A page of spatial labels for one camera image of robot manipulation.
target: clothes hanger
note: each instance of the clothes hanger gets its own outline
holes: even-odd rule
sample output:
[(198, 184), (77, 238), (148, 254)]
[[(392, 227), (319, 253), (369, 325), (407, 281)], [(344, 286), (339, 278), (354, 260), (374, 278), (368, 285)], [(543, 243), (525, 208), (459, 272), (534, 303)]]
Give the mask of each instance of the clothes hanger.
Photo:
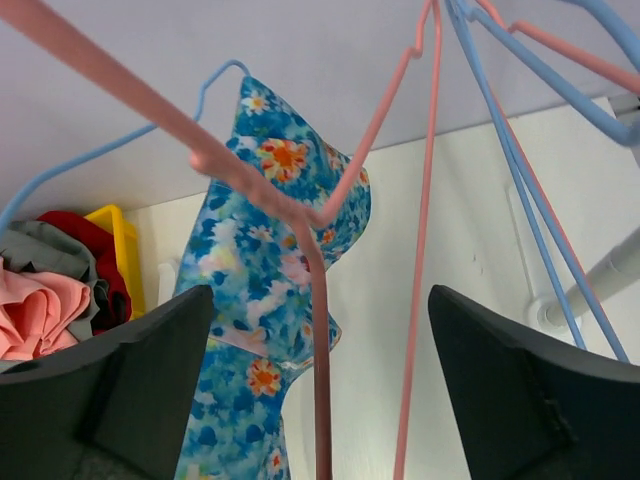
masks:
[[(467, 55), (469, 46), (466, 43), (463, 43), (462, 40), (460, 40), (460, 43), (463, 47), (463, 51), (465, 52), (465, 55)], [(531, 208), (531, 204), (529, 202), (526, 191), (524, 190), (524, 186), (522, 185), (522, 180), (520, 178), (518, 167), (514, 165), (513, 156), (510, 155), (510, 153), (511, 152), (508, 152), (508, 153), (505, 152), (505, 155), (507, 157), (507, 165), (509, 167), (509, 171), (513, 178), (514, 184), (516, 186), (516, 191), (518, 193), (518, 196), (524, 208), (525, 215), (527, 217), (527, 221), (531, 228), (531, 232), (533, 234), (534, 240), (536, 242), (536, 245), (538, 246), (538, 251), (540, 252), (540, 256), (542, 257), (542, 262), (547, 271), (547, 274), (549, 275), (551, 286), (553, 287), (553, 291), (556, 294), (556, 297), (558, 298), (558, 302), (560, 303), (563, 313), (565, 314), (565, 317), (567, 319), (567, 324), (569, 326), (569, 330), (571, 331), (571, 335), (573, 336), (576, 346), (586, 350), (584, 339), (582, 338), (582, 334), (580, 333), (580, 329), (578, 328), (578, 325), (576, 323), (575, 316), (573, 315), (573, 312), (569, 307), (569, 301), (566, 297), (566, 294), (564, 293), (564, 289), (562, 288), (562, 284), (560, 283), (558, 274), (553, 266), (551, 255), (544, 241), (544, 237), (542, 236), (542, 232), (540, 231), (538, 222), (535, 219), (535, 215), (533, 213), (533, 209)]]
[[(605, 335), (605, 338), (609, 342), (609, 345), (614, 351), (616, 357), (623, 362), (629, 362), (629, 359), (626, 353), (624, 352), (622, 345), (620, 344), (620, 340), (618, 339), (615, 331), (613, 330), (613, 327), (609, 323), (609, 320), (606, 317), (606, 314), (604, 313), (604, 310), (602, 309), (602, 306), (600, 305), (598, 299), (596, 298), (593, 292), (593, 289), (588, 284), (588, 281), (584, 274), (584, 270), (582, 269), (581, 265), (577, 261), (575, 252), (573, 252), (573, 249), (571, 248), (571, 246), (569, 245), (569, 242), (567, 241), (566, 234), (564, 233), (564, 231), (561, 230), (561, 228), (559, 228), (559, 225), (556, 223), (557, 217), (555, 216), (555, 213), (552, 212), (552, 209), (550, 208), (550, 204), (548, 199), (546, 198), (546, 195), (541, 193), (542, 189), (540, 188), (540, 183), (537, 181), (537, 179), (534, 180), (535, 176), (532, 175), (533, 170), (531, 169), (531, 165), (528, 162), (524, 161), (523, 156), (520, 153), (521, 147), (519, 144), (516, 145), (513, 131), (510, 129), (510, 126), (508, 127), (506, 122), (504, 121), (502, 109), (498, 107), (494, 99), (494, 96), (491, 92), (491, 89), (489, 87), (487, 78), (482, 69), (480, 58), (474, 46), (473, 39), (471, 37), (471, 33), (469, 31), (467, 22), (463, 16), (458, 15), (458, 11), (455, 9), (454, 2), (456, 2), (457, 0), (445, 0), (445, 1), (446, 1), (447, 10), (451, 17), (451, 21), (456, 31), (456, 35), (458, 36), (460, 44), (465, 53), (465, 56), (469, 61), (469, 65), (471, 66), (471, 70), (474, 74), (474, 77), (476, 78), (476, 81), (480, 86), (480, 89), (485, 98), (487, 106), (489, 107), (491, 118), (496, 127), (496, 132), (498, 133), (500, 144), (507, 158), (507, 164), (509, 166), (509, 170), (513, 177), (514, 183), (516, 185), (516, 189), (518, 191), (518, 195), (520, 197), (522, 205), (525, 209), (527, 220), (529, 221), (529, 225), (531, 226), (532, 232), (534, 233), (536, 244), (538, 245), (540, 253), (543, 256), (543, 260), (545, 259), (545, 257), (548, 257), (548, 260), (550, 260), (550, 255), (548, 253), (544, 240), (540, 235), (540, 230), (535, 220), (535, 216), (533, 215), (531, 204), (527, 198), (526, 191), (524, 190), (525, 186), (531, 193), (531, 197), (533, 198), (547, 227), (549, 228), (549, 231), (555, 243), (557, 244), (563, 259), (567, 263), (567, 266), (569, 267), (571, 274), (575, 278), (576, 283), (579, 285), (583, 295), (585, 296), (587, 303), (589, 304), (591, 310), (593, 311), (594, 316), (596, 317), (596, 320), (600, 328), (602, 329)], [(550, 273), (550, 277), (552, 277), (552, 282), (553, 282), (554, 274), (551, 272), (555, 272), (555, 268), (553, 267), (553, 264), (549, 261), (545, 261), (545, 266), (547, 266), (547, 270)], [(558, 299), (559, 300), (564, 299), (564, 300), (561, 300), (561, 303), (563, 301), (566, 301), (566, 296), (564, 294), (564, 291), (562, 291), (561, 286), (556, 284), (554, 284), (553, 286), (554, 286), (554, 291), (558, 296)], [(572, 313), (567, 315), (567, 320), (569, 321), (570, 327), (572, 323), (571, 322), (572, 317), (573, 317)]]
[(620, 16), (602, 0), (558, 0), (570, 5), (582, 7), (613, 37), (622, 51), (640, 71), (640, 40)]
[[(500, 25), (504, 25), (504, 21), (500, 17), (500, 14), (499, 14), (497, 8), (491, 3), (491, 0), (476, 0), (476, 1), (485, 10), (487, 10), (487, 12), (491, 16), (491, 18), (496, 23), (498, 23)], [(571, 259), (571, 261), (573, 263), (573, 268), (570, 267), (570, 271), (571, 271), (572, 275), (574, 276), (574, 278), (576, 280), (576, 283), (578, 284), (578, 287), (580, 288), (580, 291), (585, 296), (585, 299), (589, 299), (589, 300), (587, 300), (587, 302), (589, 303), (589, 301), (591, 301), (591, 303), (589, 303), (589, 306), (591, 307), (591, 310), (592, 310), (594, 316), (596, 317), (596, 320), (598, 321), (599, 325), (603, 329), (603, 331), (606, 330), (605, 331), (605, 336), (607, 337), (607, 340), (609, 340), (609, 343), (612, 346), (612, 349), (614, 350), (614, 353), (616, 352), (616, 349), (617, 349), (617, 351), (618, 351), (618, 353), (620, 355), (623, 354), (624, 351), (620, 351), (621, 346), (620, 347), (616, 346), (616, 348), (614, 348), (614, 344), (616, 342), (615, 342), (614, 336), (611, 335), (613, 330), (611, 328), (609, 319), (608, 319), (604, 309), (602, 308), (602, 304), (600, 303), (600, 301), (596, 297), (595, 292), (593, 290), (593, 287), (589, 284), (589, 281), (586, 278), (586, 273), (584, 271), (584, 268), (582, 267), (580, 261), (578, 260), (578, 257), (576, 255), (575, 251), (573, 250), (573, 247), (571, 246), (571, 243), (569, 242), (569, 240), (567, 238), (567, 235), (564, 232), (564, 229), (560, 225), (560, 221), (558, 220), (558, 217), (556, 216), (556, 214), (555, 214), (555, 212), (553, 210), (553, 207), (551, 206), (551, 203), (549, 202), (549, 199), (547, 198), (544, 190), (542, 189), (542, 186), (540, 185), (540, 182), (538, 181), (538, 179), (537, 179), (537, 177), (536, 177), (536, 175), (535, 175), (535, 173), (533, 171), (533, 168), (531, 167), (531, 164), (529, 163), (529, 160), (527, 159), (527, 157), (526, 157), (526, 155), (524, 153), (524, 150), (522, 149), (522, 146), (520, 145), (520, 142), (518, 142), (517, 137), (513, 133), (511, 125), (510, 125), (508, 119), (506, 118), (506, 115), (504, 114), (504, 111), (502, 110), (502, 107), (500, 106), (500, 103), (498, 102), (498, 100), (497, 100), (497, 98), (496, 98), (496, 96), (495, 96), (495, 94), (493, 92), (492, 92), (492, 97), (493, 97), (493, 100), (496, 103), (497, 108), (500, 111), (504, 127), (506, 127), (508, 129), (508, 136), (512, 141), (512, 147), (515, 146), (516, 149), (517, 149), (517, 151), (514, 153), (514, 155), (519, 154), (520, 157), (522, 158), (522, 160), (524, 161), (526, 170), (527, 170), (528, 174), (531, 176), (531, 180), (533, 181), (533, 185), (534, 185), (535, 189), (539, 192), (541, 200), (542, 200), (543, 204), (545, 205), (545, 207), (547, 208), (547, 210), (549, 212), (549, 217), (550, 217), (551, 221), (553, 222), (553, 224), (555, 225), (556, 229), (558, 230), (559, 238), (565, 244), (566, 249), (564, 251), (561, 249), (561, 253), (562, 253), (562, 255), (563, 255), (564, 259), (565, 259), (565, 262), (568, 263), (569, 259)], [(556, 296), (558, 296), (558, 292), (559, 291), (555, 287), (555, 285), (554, 285), (554, 291), (556, 292)], [(568, 300), (566, 298), (566, 295), (564, 294), (564, 291), (562, 291), (561, 295), (558, 296), (558, 300), (560, 301), (561, 308), (563, 310), (563, 313), (565, 314), (565, 318), (567, 319), (567, 323), (569, 324), (569, 328), (570, 328), (571, 333), (572, 333), (572, 335), (574, 337), (574, 341), (576, 342), (576, 345), (579, 346), (579, 347), (581, 345), (583, 345), (583, 347), (581, 347), (581, 348), (586, 349), (586, 346), (584, 346), (584, 340), (582, 339), (582, 336), (580, 335), (580, 330), (577, 328), (577, 325), (575, 323), (575, 318), (574, 318), (573, 312), (569, 308)]]
[[(420, 214), (418, 222), (418, 242), (416, 246), (416, 260), (413, 274), (413, 290), (411, 293), (411, 316), (409, 319), (409, 337), (405, 355), (404, 376), (402, 380), (402, 400), (400, 403), (400, 420), (398, 422), (398, 436), (396, 440), (396, 456), (393, 467), (394, 480), (404, 479), (404, 468), (407, 456), (407, 436), (409, 433), (409, 414), (411, 411), (411, 391), (413, 388), (413, 370), (415, 365), (416, 342), (418, 337), (418, 322), (420, 319), (422, 272), (424, 269), (424, 253), (427, 242), (427, 220), (429, 217), (429, 196), (431, 192), (431, 172), (433, 166), (433, 144), (436, 133), (436, 118), (438, 114), (438, 90), (440, 82), (440, 60), (442, 58), (442, 16), (438, 0), (427, 0), (422, 7), (420, 20), (416, 28), (415, 46), (407, 48), (404, 58), (422, 57), (424, 29), (429, 10), (433, 5), (433, 23), (435, 27), (435, 44), (433, 54), (433, 68), (431, 70), (431, 94), (429, 100), (429, 122), (427, 124), (427, 145), (424, 156), (422, 176), (422, 194), (420, 198)], [(403, 68), (398, 65), (396, 74)]]
[[(589, 6), (592, 7), (594, 3), (599, 2), (589, 0), (584, 3), (589, 4)], [(547, 85), (569, 102), (573, 108), (580, 112), (589, 122), (591, 122), (605, 135), (624, 146), (632, 146), (640, 143), (640, 121), (636, 121), (633, 125), (627, 127), (617, 119), (611, 117), (607, 112), (593, 103), (589, 97), (578, 91), (571, 83), (540, 60), (539, 57), (520, 43), (513, 35), (500, 27), (500, 25), (498, 25), (498, 23), (496, 23), (482, 8), (472, 7), (465, 0), (456, 0), (455, 4), (452, 5), (452, 8), (452, 15), (456, 17), (462, 16), (470, 22), (478, 21), (489, 31), (489, 33), (491, 33), (491, 35), (516, 55)], [(610, 30), (617, 28), (618, 24), (624, 24), (624, 22), (622, 22), (622, 20), (617, 17), (612, 10), (608, 9), (608, 7), (604, 10), (600, 8), (591, 8), (588, 9), (588, 11), (594, 16), (597, 15), (596, 19), (603, 26), (606, 26), (605, 28), (607, 31), (612, 35), (616, 43), (620, 45), (625, 54), (627, 54), (629, 60), (634, 64), (634, 66), (636, 66), (633, 54), (636, 51), (636, 44), (640, 41), (635, 38), (633, 32), (631, 32), (631, 37), (634, 38), (629, 38), (629, 36), (624, 32), (614, 32), (614, 35)]]
[(528, 37), (536, 40), (537, 42), (545, 45), (547, 48), (558, 52), (560, 55), (579, 63), (585, 68), (599, 74), (600, 76), (612, 81), (613, 83), (620, 85), (621, 87), (629, 90), (630, 92), (640, 95), (640, 75), (633, 74), (623, 70), (622, 68), (612, 63), (603, 60), (592, 53), (589, 53), (575, 45), (562, 40), (555, 35), (552, 35), (535, 25), (526, 22), (524, 20), (516, 20), (509, 27), (506, 26), (502, 17), (498, 13), (498, 9), (491, 3), (490, 0), (476, 0), (478, 4), (484, 8), (489, 16), (500, 25), (503, 29), (509, 33), (522, 32)]
[[(76, 71), (90, 79), (103, 89), (119, 98), (125, 104), (138, 113), (147, 117), (155, 123), (133, 132), (115, 142), (94, 150), (83, 156), (44, 172), (41, 176), (30, 182), (22, 191), (22, 195), (16, 196), (11, 202), (8, 212), (2, 218), (10, 218), (9, 213), (15, 212), (24, 199), (44, 181), (53, 176), (67, 171), (81, 163), (87, 162), (107, 151), (122, 146), (140, 136), (149, 133), (157, 127), (170, 133), (176, 139), (192, 149), (194, 155), (191, 158), (191, 165), (200, 173), (219, 178), (247, 196), (251, 203), (261, 208), (265, 213), (275, 216), (291, 225), (303, 253), (307, 256), (310, 264), (312, 277), (312, 309), (314, 318), (314, 390), (316, 408), (316, 457), (318, 459), (317, 478), (331, 478), (331, 424), (330, 424), (330, 387), (329, 387), (329, 359), (328, 359), (328, 325), (327, 325), (327, 298), (326, 279), (324, 276), (324, 265), (322, 254), (309, 233), (309, 227), (321, 228), (330, 223), (337, 214), (340, 205), (344, 201), (346, 194), (362, 167), (362, 163), (369, 152), (371, 145), (379, 131), (382, 122), (391, 106), (393, 98), (399, 88), (400, 82), (406, 72), (407, 65), (411, 58), (420, 58), (422, 55), (422, 30), (426, 23), (426, 18), (431, 7), (432, 0), (427, 0), (423, 7), (422, 15), (418, 24), (416, 47), (405, 51), (401, 61), (392, 77), (392, 80), (378, 105), (376, 113), (367, 128), (365, 135), (350, 162), (349, 167), (340, 181), (340, 184), (332, 194), (330, 200), (325, 205), (323, 211), (318, 214), (312, 209), (298, 204), (293, 199), (281, 194), (275, 187), (260, 175), (254, 168), (244, 164), (228, 151), (220, 142), (209, 135), (194, 121), (186, 117), (172, 104), (153, 91), (148, 85), (135, 77), (126, 68), (111, 58), (106, 52), (93, 44), (82, 33), (76, 30), (66, 20), (57, 15), (53, 10), (38, 0), (2, 0), (0, 1), (0, 17), (4, 18), (14, 28), (21, 31), (32, 41), (49, 51), (63, 63), (74, 68)], [(439, 9), (437, 10), (437, 40), (441, 43), (441, 26)], [(440, 48), (437, 49), (437, 68), (439, 72)], [(224, 71), (229, 65), (221, 67)], [(201, 93), (213, 83), (217, 76), (205, 83)], [(433, 152), (433, 137), (435, 135), (435, 113), (437, 100), (437, 81), (432, 87), (432, 106), (429, 127), (428, 154), (430, 159)], [(203, 96), (196, 111), (195, 118), (199, 118), (202, 113)], [(425, 165), (425, 178), (430, 178), (430, 161)], [(426, 195), (423, 192), (421, 204), (421, 221), (426, 226), (426, 215), (428, 207), (428, 184)], [(425, 236), (418, 242), (418, 259), (416, 270), (421, 271), (422, 259), (424, 256)], [(413, 330), (417, 326), (418, 305), (412, 307)], [(403, 411), (406, 411), (406, 420), (401, 421), (399, 428), (399, 438), (404, 438), (405, 446), (402, 451), (402, 464), (404, 465), (404, 451), (406, 450), (406, 430), (408, 421), (408, 403), (410, 400), (410, 380), (413, 369), (413, 349), (407, 352), (407, 363), (409, 365), (409, 385), (405, 382), (405, 399), (403, 400)]]
[[(204, 111), (204, 102), (205, 96), (207, 93), (207, 89), (215, 82), (223, 73), (225, 73), (231, 67), (238, 67), (246, 76), (251, 76), (249, 69), (238, 60), (228, 60), (220, 67), (201, 85), (200, 92), (198, 94), (198, 106), (196, 107), (196, 112), (193, 115), (193, 120), (196, 122), (200, 121), (202, 117), (202, 113)], [(7, 229), (11, 219), (13, 219), (18, 213), (18, 210), (22, 206), (22, 204), (26, 201), (26, 199), (35, 192), (42, 184), (51, 180), (58, 175), (68, 172), (80, 165), (83, 165), (91, 160), (94, 160), (102, 155), (106, 155), (113, 150), (117, 150), (120, 147), (123, 147), (132, 141), (146, 135), (147, 133), (151, 133), (158, 128), (157, 125), (151, 123), (149, 125), (145, 125), (138, 130), (135, 130), (127, 135), (124, 135), (117, 140), (113, 140), (101, 147), (95, 148), (89, 152), (83, 153), (82, 155), (78, 155), (71, 160), (68, 160), (60, 165), (56, 165), (53, 168), (45, 170), (44, 172), (39, 173), (35, 177), (33, 177), (26, 185), (24, 185), (18, 193), (7, 203), (5, 208), (0, 212), (0, 237)]]

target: yellow basket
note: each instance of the yellow basket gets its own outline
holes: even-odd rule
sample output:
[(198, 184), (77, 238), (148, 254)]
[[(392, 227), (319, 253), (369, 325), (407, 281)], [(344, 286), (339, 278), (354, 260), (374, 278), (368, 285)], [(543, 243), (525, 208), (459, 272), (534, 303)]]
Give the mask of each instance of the yellow basket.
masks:
[(131, 318), (134, 320), (146, 312), (144, 290), (138, 256), (138, 234), (115, 205), (107, 205), (85, 217), (91, 223), (113, 235), (116, 247), (116, 264), (131, 297)]

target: blue hanger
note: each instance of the blue hanger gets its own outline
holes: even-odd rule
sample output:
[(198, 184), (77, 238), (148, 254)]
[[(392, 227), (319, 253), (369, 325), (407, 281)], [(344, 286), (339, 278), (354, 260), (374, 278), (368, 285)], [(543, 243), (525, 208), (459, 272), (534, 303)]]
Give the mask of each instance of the blue hanger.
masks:
[[(207, 92), (207, 89), (211, 86), (211, 84), (213, 84), (213, 82), (215, 82), (218, 79), (218, 77), (220, 77), (220, 75), (222, 75), (225, 71), (227, 71), (227, 69), (234, 66), (242, 70), (242, 72), (247, 77), (251, 76), (251, 74), (249, 73), (249, 69), (242, 62), (238, 60), (228, 60), (225, 63), (223, 63), (220, 66), (220, 68), (218, 68), (207, 79), (207, 81), (204, 82), (200, 87), (200, 92), (198, 94), (198, 106), (196, 108), (196, 113), (193, 116), (193, 119), (196, 122), (199, 122), (200, 118), (202, 117), (202, 112), (204, 111), (205, 94)], [(33, 177), (24, 187), (22, 187), (18, 191), (18, 193), (9, 201), (9, 203), (4, 208), (2, 213), (0, 213), (0, 237), (2, 237), (5, 230), (7, 229), (7, 226), (9, 225), (9, 222), (11, 222), (11, 219), (18, 212), (18, 210), (20, 209), (22, 204), (25, 202), (25, 200), (44, 182), (51, 180), (54, 177), (57, 177), (61, 173), (68, 172), (72, 168), (78, 167), (83, 163), (87, 163), (91, 160), (101, 157), (106, 153), (109, 153), (117, 148), (120, 148), (136, 140), (137, 138), (140, 138), (143, 135), (146, 135), (147, 133), (153, 132), (156, 128), (157, 126), (151, 123), (117, 140), (109, 142), (106, 145), (98, 147), (87, 153), (83, 153), (82, 155), (72, 158), (67, 162), (64, 162), (60, 165), (50, 168), (49, 170), (45, 170), (44, 172)]]
[[(624, 125), (616, 118), (609, 115), (593, 101), (577, 90), (571, 83), (560, 76), (545, 62), (540, 60), (531, 50), (520, 43), (513, 35), (494, 22), (482, 8), (471, 7), (466, 0), (455, 0), (457, 10), (469, 21), (478, 21), (489, 33), (500, 41), (511, 53), (518, 57), (527, 67), (538, 75), (544, 82), (562, 96), (573, 108), (580, 112), (598, 130), (602, 131), (616, 143), (624, 146), (640, 144), (640, 121), (634, 122), (630, 127)], [(638, 68), (635, 61), (640, 62), (640, 40), (633, 34), (624, 22), (606, 5), (602, 7), (600, 0), (562, 0), (572, 4), (579, 4), (592, 13), (596, 19), (612, 34), (614, 40), (620, 45), (630, 61)]]
[(640, 71), (640, 40), (629, 25), (602, 0), (560, 0), (584, 8), (611, 35), (631, 64)]
[(580, 266), (577, 264), (575, 259), (570, 253), (569, 246), (565, 242), (560, 230), (557, 228), (553, 221), (553, 217), (551, 215), (550, 210), (547, 208), (546, 203), (537, 189), (535, 181), (528, 168), (525, 165), (524, 159), (520, 155), (520, 151), (518, 150), (515, 140), (511, 133), (508, 131), (507, 126), (504, 122), (502, 115), (496, 105), (495, 99), (493, 98), (493, 94), (489, 88), (489, 83), (482, 69), (482, 65), (480, 62), (480, 57), (475, 48), (473, 39), (471, 37), (471, 32), (469, 31), (469, 27), (467, 22), (463, 16), (458, 14), (458, 10), (455, 8), (453, 2), (458, 0), (445, 0), (445, 4), (447, 10), (449, 12), (449, 16), (451, 17), (451, 22), (453, 23), (456, 35), (458, 36), (458, 40), (462, 46), (465, 56), (469, 62), (473, 75), (478, 82), (480, 90), (482, 91), (482, 95), (485, 98), (487, 106), (489, 107), (489, 112), (491, 114), (491, 119), (495, 125), (496, 132), (498, 134), (498, 138), (500, 140), (500, 145), (502, 146), (502, 150), (506, 156), (507, 164), (509, 166), (509, 171), (511, 172), (511, 176), (513, 177), (513, 181), (516, 185), (516, 190), (518, 192), (518, 196), (520, 197), (520, 201), (522, 202), (522, 206), (524, 207), (525, 214), (527, 216), (527, 221), (531, 227), (531, 231), (533, 232), (534, 239), (540, 251), (540, 255), (542, 256), (543, 263), (549, 274), (549, 278), (551, 280), (551, 284), (553, 286), (553, 290), (558, 297), (558, 301), (560, 302), (560, 306), (562, 307), (562, 311), (567, 318), (567, 323), (571, 330), (571, 334), (573, 335), (574, 341), (576, 345), (580, 348), (586, 349), (584, 344), (584, 340), (580, 334), (580, 330), (576, 324), (575, 317), (569, 308), (569, 302), (567, 297), (562, 289), (562, 285), (558, 279), (557, 272), (553, 263), (551, 261), (551, 255), (547, 249), (547, 246), (544, 242), (542, 234), (540, 232), (540, 227), (535, 219), (533, 209), (531, 208), (531, 204), (527, 197), (527, 192), (525, 190), (525, 185), (529, 192), (531, 193), (531, 197), (533, 198), (538, 210), (540, 211), (544, 222), (546, 223), (549, 231), (551, 232), (551, 236), (553, 237), (558, 249), (560, 250), (562, 257), (564, 258), (571, 274), (576, 280), (580, 290), (582, 291), (585, 299), (591, 310), (594, 313), (594, 316), (600, 325), (607, 341), (611, 345), (616, 357), (624, 362), (629, 362), (629, 359), (618, 339), (613, 327), (609, 323), (609, 320), (606, 317), (606, 314), (602, 310), (602, 307), (599, 305), (598, 300), (596, 299), (593, 291), (589, 288), (587, 284), (587, 279), (582, 273)]

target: orange flower print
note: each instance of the orange flower print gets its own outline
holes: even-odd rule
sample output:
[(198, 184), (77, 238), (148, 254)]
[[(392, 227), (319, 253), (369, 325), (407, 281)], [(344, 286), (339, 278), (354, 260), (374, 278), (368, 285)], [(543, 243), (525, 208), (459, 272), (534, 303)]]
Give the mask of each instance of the orange flower print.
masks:
[(342, 167), (342, 160), (335, 148), (333, 148), (328, 143), (324, 144), (324, 149), (327, 151), (327, 156), (329, 157), (329, 166), (333, 170), (338, 170)]
[(282, 376), (276, 368), (266, 358), (257, 358), (247, 370), (249, 377), (249, 388), (254, 395), (269, 395), (273, 397), (280, 390), (280, 380)]
[(289, 140), (271, 139), (258, 148), (266, 177), (289, 182), (300, 175), (306, 165), (307, 147)]
[(309, 325), (308, 323), (305, 323), (302, 327), (302, 333), (305, 337), (311, 338), (311, 336), (313, 335), (313, 328), (311, 328), (311, 325)]
[(282, 452), (280, 452), (279, 448), (276, 448), (271, 452), (271, 455), (269, 455), (269, 464), (267, 466), (267, 470), (269, 470), (270, 475), (275, 475), (282, 470), (283, 460)]
[(333, 228), (328, 228), (322, 235), (322, 244), (327, 245), (331, 243), (334, 238), (336, 238), (336, 231)]
[(360, 175), (358, 175), (358, 185), (361, 187), (369, 186), (369, 175), (364, 170), (360, 170)]
[(288, 249), (294, 248), (297, 244), (296, 237), (293, 235), (287, 235), (282, 241), (282, 246)]

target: blue floral garment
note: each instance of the blue floral garment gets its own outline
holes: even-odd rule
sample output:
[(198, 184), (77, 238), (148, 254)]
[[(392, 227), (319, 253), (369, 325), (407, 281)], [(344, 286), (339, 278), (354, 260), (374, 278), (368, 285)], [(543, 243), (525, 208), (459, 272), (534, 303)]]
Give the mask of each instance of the blue floral garment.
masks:
[[(286, 102), (245, 77), (227, 147), (280, 191), (321, 209), (349, 159)], [(371, 212), (363, 170), (336, 220), (317, 232), (328, 268), (364, 231)], [(289, 478), (280, 411), (313, 361), (309, 264), (291, 228), (213, 182), (182, 257), (176, 294), (210, 285), (215, 318), (176, 478)], [(340, 329), (330, 318), (333, 347)]]

